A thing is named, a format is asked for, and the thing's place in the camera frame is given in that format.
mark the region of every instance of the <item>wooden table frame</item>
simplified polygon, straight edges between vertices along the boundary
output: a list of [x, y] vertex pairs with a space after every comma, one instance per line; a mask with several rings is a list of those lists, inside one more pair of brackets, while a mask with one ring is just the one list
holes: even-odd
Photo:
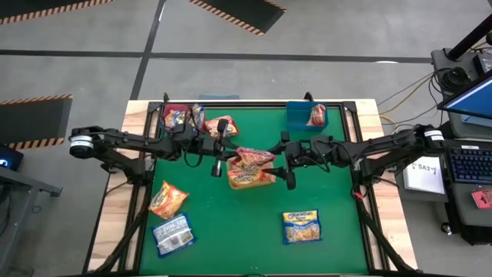
[[[192, 104], [200, 102], [206, 108], [243, 106], [243, 108], [252, 105], [282, 106], [289, 100], [234, 100], [234, 101], [172, 101], [172, 103]], [[320, 102], [330, 102], [332, 105], [339, 105], [341, 111], [345, 110], [342, 115], [342, 125], [344, 134], [352, 142], [380, 137], [383, 134], [379, 120], [376, 102], [373, 99], [355, 99], [355, 100], [318, 100]], [[153, 137], [158, 130], [157, 112], [161, 102], [158, 101], [130, 101], [128, 102], [125, 113], [125, 120], [121, 130], [134, 134], [146, 134]], [[131, 158], [143, 154], [121, 149], [122, 153]], [[393, 174], [385, 173], [385, 179], [394, 181]], [[126, 180], [122, 173], [110, 175], [106, 191], [114, 188], [116, 185]], [[94, 270], [99, 267], [104, 260], [111, 254], [114, 247], [118, 244], [123, 233], [135, 218], [135, 213], [140, 212], [138, 207], [144, 199], [150, 198], [150, 188], [138, 188], [132, 185], [123, 185], [118, 190], [111, 192], [110, 195], [103, 197], [101, 210], [95, 225], [94, 234], [89, 246], [87, 259], [83, 272]], [[368, 197], [364, 201], [367, 210], [371, 213], [372, 218], [378, 224], [379, 228], [387, 237], [388, 241], [395, 248], [403, 260], [413, 268], [417, 268], [413, 248], [408, 235], [407, 224], [404, 219], [404, 213], [401, 206], [398, 190], [392, 185], [385, 183], [375, 184], [374, 188], [368, 191]], [[387, 256], [383, 253], [382, 248], [376, 242], [371, 231], [361, 224], [361, 233], [366, 250], [366, 260], [369, 269], [395, 269], [394, 265], [388, 261]], [[127, 271], [132, 274], [138, 273], [141, 258], [141, 244], [143, 242], [143, 233], [137, 231], [131, 238], [129, 246], [124, 255], [121, 256], [118, 263], [113, 267], [113, 271]]]

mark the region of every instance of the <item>blue snack bag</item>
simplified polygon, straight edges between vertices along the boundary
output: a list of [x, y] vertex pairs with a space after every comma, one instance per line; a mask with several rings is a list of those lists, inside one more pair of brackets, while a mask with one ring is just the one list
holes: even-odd
[[321, 223], [318, 210], [284, 212], [284, 243], [321, 241]]
[[191, 233], [188, 217], [184, 213], [152, 227], [152, 235], [159, 258], [164, 258], [196, 241]]

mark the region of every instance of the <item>keyboard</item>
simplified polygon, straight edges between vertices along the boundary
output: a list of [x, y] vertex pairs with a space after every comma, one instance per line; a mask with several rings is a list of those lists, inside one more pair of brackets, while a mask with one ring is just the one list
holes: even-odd
[[448, 154], [455, 182], [492, 185], [492, 149], [450, 149]]

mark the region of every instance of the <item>green table surface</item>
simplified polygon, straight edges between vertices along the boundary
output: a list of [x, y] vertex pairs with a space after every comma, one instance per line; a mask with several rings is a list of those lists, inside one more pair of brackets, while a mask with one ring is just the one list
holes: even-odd
[[[269, 149], [286, 129], [283, 108], [208, 109], [207, 118], [231, 115], [240, 134], [232, 142], [244, 147]], [[340, 111], [328, 109], [329, 123], [323, 131], [344, 140]], [[291, 139], [309, 139], [313, 133], [291, 133]], [[190, 163], [196, 156], [189, 155]], [[296, 169], [297, 188], [285, 182], [234, 190], [223, 168], [222, 177], [211, 177], [214, 159], [204, 157], [197, 168], [183, 160], [156, 163], [154, 195], [166, 180], [190, 195], [180, 212], [186, 212], [197, 238], [195, 244], [163, 259], [157, 254], [151, 227], [164, 219], [148, 213], [141, 257], [142, 275], [206, 274], [330, 274], [365, 273], [364, 247], [357, 210], [351, 198], [348, 168], [331, 167], [327, 174], [318, 167]], [[284, 164], [277, 156], [275, 166]], [[320, 242], [284, 245], [282, 212], [319, 209]]]

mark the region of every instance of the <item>yellow snack bag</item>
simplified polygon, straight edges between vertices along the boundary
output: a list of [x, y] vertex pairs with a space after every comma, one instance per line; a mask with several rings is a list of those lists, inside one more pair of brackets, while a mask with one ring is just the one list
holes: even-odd
[[321, 223], [318, 210], [284, 212], [284, 243], [321, 241]]
[[189, 193], [182, 192], [164, 181], [161, 190], [152, 198], [148, 209], [163, 219], [170, 219], [179, 210], [188, 195]]

